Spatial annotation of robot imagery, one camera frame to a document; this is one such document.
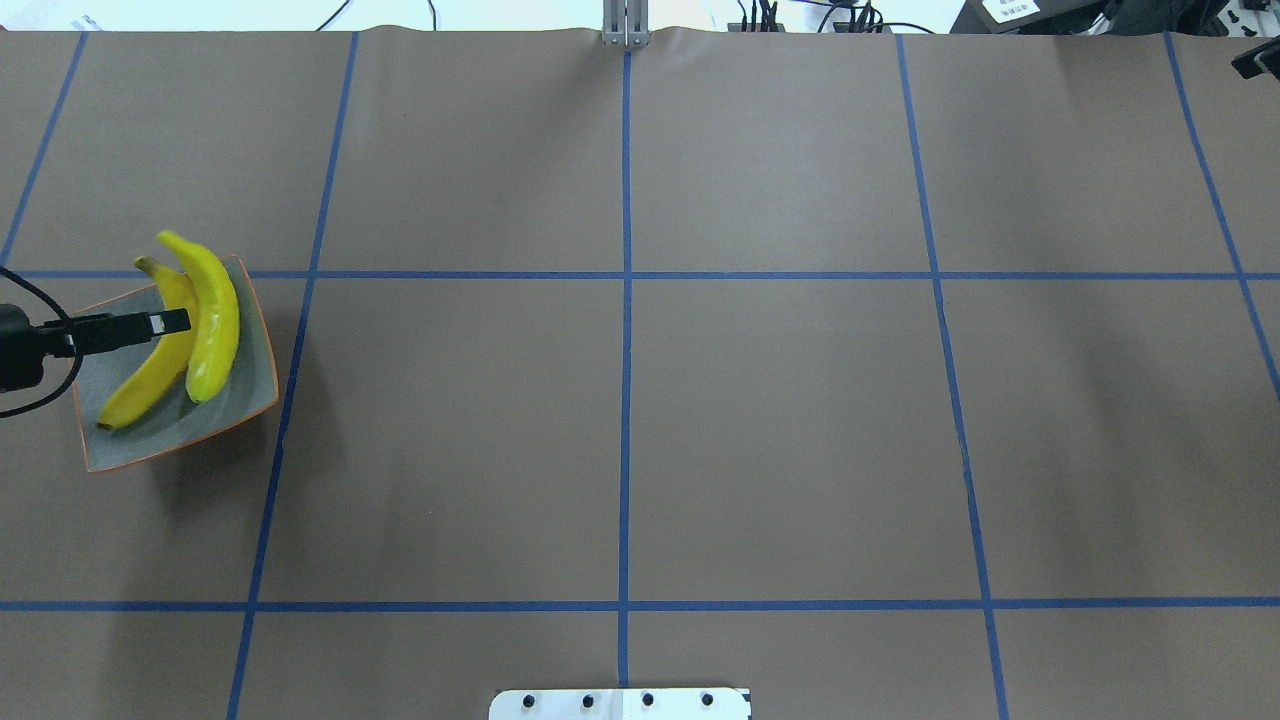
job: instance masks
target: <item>banana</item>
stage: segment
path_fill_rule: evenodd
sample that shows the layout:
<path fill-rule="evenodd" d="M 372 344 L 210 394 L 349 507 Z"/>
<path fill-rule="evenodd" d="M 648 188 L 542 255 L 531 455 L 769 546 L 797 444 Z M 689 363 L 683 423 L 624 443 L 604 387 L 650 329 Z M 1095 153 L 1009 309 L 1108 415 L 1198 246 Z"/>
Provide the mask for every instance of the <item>banana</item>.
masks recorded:
<path fill-rule="evenodd" d="M 156 241 L 178 256 L 191 277 L 200 302 L 200 316 L 192 322 L 196 345 L 187 365 L 187 396 L 193 402 L 211 400 L 232 372 L 239 350 L 239 304 L 236 286 L 216 255 L 178 233 L 164 231 Z"/>
<path fill-rule="evenodd" d="M 165 310 L 187 309 L 192 329 L 161 337 L 146 361 L 111 393 L 106 405 L 102 406 L 102 411 L 97 414 L 97 424 L 108 430 L 118 430 L 133 424 L 152 405 L 159 402 L 177 382 L 178 375 L 187 369 L 191 348 L 196 345 L 200 304 L 196 300 L 196 288 L 191 284 L 191 279 L 146 255 L 133 260 L 133 266 L 151 275 L 151 279 L 156 282 L 156 290 L 160 291 Z"/>

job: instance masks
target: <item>blue grid line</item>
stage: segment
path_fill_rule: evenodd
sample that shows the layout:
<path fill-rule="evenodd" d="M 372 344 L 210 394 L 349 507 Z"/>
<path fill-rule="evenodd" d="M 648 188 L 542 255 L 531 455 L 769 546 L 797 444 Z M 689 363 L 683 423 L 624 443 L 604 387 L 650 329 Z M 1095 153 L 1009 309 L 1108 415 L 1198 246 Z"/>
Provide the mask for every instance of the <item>blue grid line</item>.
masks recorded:
<path fill-rule="evenodd" d="M 137 270 L 19 270 L 31 279 L 143 279 Z M 1129 281 L 1129 282 L 1238 282 L 1239 273 L 1134 273 L 1074 270 L 940 270 L 951 281 Z M 467 281 L 932 281 L 927 270 L 250 270 L 260 279 L 467 279 Z M 1280 281 L 1280 273 L 1243 273 L 1249 281 Z"/>
<path fill-rule="evenodd" d="M 338 169 L 338 154 L 342 150 L 342 128 L 347 117 L 347 100 L 351 96 L 351 77 L 356 68 L 356 51 L 360 47 L 360 33 L 351 33 L 351 46 L 347 49 L 347 69 L 342 79 L 342 96 L 338 100 L 338 117 L 333 127 L 333 142 L 329 146 L 329 165 L 325 169 L 324 191 L 320 195 L 320 211 L 316 215 L 316 232 L 311 245 L 311 265 L 306 290 L 302 292 L 302 311 L 298 315 L 298 331 L 293 338 L 293 357 L 289 360 L 289 379 L 280 405 L 280 428 L 275 437 L 275 456 L 271 460 L 271 478 L 266 487 L 266 501 L 262 503 L 262 523 L 259 527 L 257 551 L 253 557 L 253 574 L 250 578 L 248 607 L 244 610 L 244 625 L 241 629 L 239 651 L 236 653 L 236 673 L 232 678 L 230 697 L 227 702 L 227 720 L 236 720 L 239 712 L 241 691 L 244 687 L 244 670 L 248 664 L 250 643 L 253 638 L 253 621 L 259 593 L 262 587 L 262 568 L 266 564 L 266 547 L 271 537 L 271 519 L 275 512 L 275 495 L 280 484 L 280 468 L 284 462 L 284 442 L 293 415 L 293 398 L 298 384 L 298 366 L 302 363 L 302 346 L 307 334 L 307 319 L 311 311 L 311 299 L 315 293 L 316 270 L 320 266 L 320 252 L 324 249 L 324 231 L 329 218 L 329 197 L 333 192 L 333 177 Z"/>
<path fill-rule="evenodd" d="M 1217 183 L 1213 182 L 1213 173 L 1208 168 L 1208 159 L 1201 146 L 1199 131 L 1196 129 L 1196 118 L 1192 117 L 1192 105 L 1187 99 L 1187 86 L 1183 83 L 1183 70 L 1178 64 L 1178 53 L 1174 50 L 1174 36 L 1165 32 L 1165 50 L 1169 53 L 1169 68 L 1174 73 L 1174 85 L 1178 87 L 1178 100 L 1183 106 L 1183 119 L 1187 120 L 1187 133 L 1190 136 L 1192 147 L 1196 150 L 1196 160 L 1199 163 L 1201 174 L 1204 176 L 1204 187 L 1208 197 L 1213 202 L 1213 213 L 1217 215 L 1217 225 L 1222 231 L 1222 240 L 1226 242 L 1226 252 L 1231 256 L 1231 266 L 1235 268 L 1235 277 L 1240 282 L 1240 295 L 1244 297 L 1244 306 L 1249 311 L 1249 322 L 1253 323 L 1253 334 L 1258 338 L 1258 347 L 1262 350 L 1262 360 L 1267 365 L 1267 374 L 1271 377 L 1271 388 L 1280 400 L 1280 373 L 1276 372 L 1275 357 L 1271 355 L 1271 346 L 1267 343 L 1267 333 L 1262 329 L 1262 319 L 1258 309 L 1253 304 L 1253 292 L 1249 291 L 1249 281 L 1244 275 L 1244 264 L 1240 261 L 1240 252 L 1235 247 L 1231 237 L 1231 227 L 1226 222 L 1226 213 L 1222 210 L 1222 199 L 1217 193 Z"/>
<path fill-rule="evenodd" d="M 0 612 L 246 612 L 255 614 L 527 614 L 617 612 L 612 600 L 548 601 L 278 601 L 9 600 Z M 937 612 L 978 610 L 1280 609 L 1280 596 L 1011 597 L 940 600 L 631 600 L 627 612 Z"/>
<path fill-rule="evenodd" d="M 618 687 L 631 683 L 631 51 L 622 55 L 622 402 L 618 452 Z"/>
<path fill-rule="evenodd" d="M 67 76 L 63 77 L 63 86 L 58 91 L 58 101 L 54 102 L 54 110 L 49 114 L 49 123 L 45 124 L 45 135 L 40 138 L 36 158 L 31 161 L 27 183 L 22 186 L 22 195 L 18 196 L 18 206 L 13 211 L 13 222 L 9 223 L 9 233 L 4 238 L 4 247 L 0 247 L 0 265 L 9 261 L 9 254 L 13 252 L 13 243 L 18 240 L 18 225 L 22 224 L 23 213 L 27 211 L 27 201 L 31 200 L 31 192 L 36 188 L 36 178 L 40 177 L 40 167 L 45 163 L 49 141 L 52 140 L 54 128 L 58 127 L 58 118 L 63 114 L 63 104 L 67 102 L 67 95 L 72 91 L 72 78 L 76 77 L 76 69 L 79 68 L 79 59 L 84 54 L 86 41 L 88 41 L 88 32 L 81 32 L 79 40 L 76 41 L 76 51 L 72 53 L 72 61 L 67 67 Z"/>
<path fill-rule="evenodd" d="M 911 161 L 915 165 L 915 190 L 920 199 L 920 220 L 924 227 L 924 246 L 929 255 L 929 272 L 933 273 L 933 301 L 938 314 L 938 334 L 942 341 L 942 359 L 947 370 L 947 388 L 951 393 L 951 418 L 955 421 L 956 441 L 960 446 L 960 461 L 964 469 L 965 495 L 969 506 L 969 530 L 973 536 L 973 555 L 978 566 L 978 589 L 986 603 L 983 619 L 987 625 L 987 651 L 991 656 L 991 678 L 996 691 L 996 708 L 1001 720 L 1009 720 L 1009 701 L 1005 696 L 1005 670 L 1000 659 L 1000 638 L 996 633 L 996 614 L 991 609 L 991 582 L 987 577 L 987 551 L 982 539 L 982 521 L 978 518 L 978 493 L 973 483 L 973 461 L 969 457 L 969 437 L 964 427 L 964 409 L 960 405 L 960 383 L 956 379 L 955 356 L 951 351 L 951 329 L 947 327 L 946 301 L 942 296 L 942 274 L 938 268 L 938 251 L 933 240 L 933 217 L 929 213 L 929 192 L 924 182 L 924 163 L 920 158 L 920 136 L 915 124 L 915 105 L 911 102 L 911 77 L 906 65 L 906 47 L 902 36 L 895 36 L 897 44 L 897 67 L 902 77 L 902 102 L 906 108 L 908 135 L 911 138 Z"/>

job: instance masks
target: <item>toy banana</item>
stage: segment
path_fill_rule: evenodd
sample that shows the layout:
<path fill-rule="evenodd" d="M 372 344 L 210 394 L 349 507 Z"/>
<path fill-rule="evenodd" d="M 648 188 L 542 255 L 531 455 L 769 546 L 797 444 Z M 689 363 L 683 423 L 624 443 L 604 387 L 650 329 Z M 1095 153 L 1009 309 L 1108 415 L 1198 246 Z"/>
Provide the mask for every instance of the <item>toy banana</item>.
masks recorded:
<path fill-rule="evenodd" d="M 178 375 L 187 369 L 191 350 L 196 345 L 200 302 L 196 300 L 196 288 L 191 279 L 146 255 L 136 259 L 133 266 L 155 281 L 165 310 L 187 309 L 192 329 L 161 337 L 146 361 L 111 393 L 97 415 L 97 424 L 109 430 L 136 423 L 159 402 L 177 382 Z"/>
<path fill-rule="evenodd" d="M 239 304 L 236 286 L 227 268 L 216 255 L 202 245 L 183 240 L 174 232 L 164 231 L 156 241 L 173 251 L 182 261 L 200 304 L 196 345 L 187 365 L 187 396 L 193 402 L 211 400 L 232 372 L 236 351 L 239 348 Z"/>

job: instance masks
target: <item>gray tabletop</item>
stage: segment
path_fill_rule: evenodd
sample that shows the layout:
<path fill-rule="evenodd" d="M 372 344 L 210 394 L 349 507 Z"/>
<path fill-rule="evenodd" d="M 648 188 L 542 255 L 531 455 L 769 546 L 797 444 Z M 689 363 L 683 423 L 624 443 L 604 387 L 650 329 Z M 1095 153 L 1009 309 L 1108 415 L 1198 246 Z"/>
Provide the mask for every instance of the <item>gray tabletop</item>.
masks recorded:
<path fill-rule="evenodd" d="M 0 263 L 236 254 L 283 386 L 105 475 L 0 427 L 0 715 L 1276 716 L 1247 46 L 0 33 Z"/>

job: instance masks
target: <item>white metal plate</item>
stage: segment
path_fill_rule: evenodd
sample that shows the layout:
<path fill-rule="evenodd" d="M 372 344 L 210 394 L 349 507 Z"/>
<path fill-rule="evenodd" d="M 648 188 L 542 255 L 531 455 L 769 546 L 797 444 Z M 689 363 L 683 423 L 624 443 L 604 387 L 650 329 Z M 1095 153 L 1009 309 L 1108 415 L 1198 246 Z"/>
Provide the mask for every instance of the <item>white metal plate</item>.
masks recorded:
<path fill-rule="evenodd" d="M 733 688 L 506 691 L 489 705 L 489 720 L 570 719 L 750 720 L 751 692 Z"/>

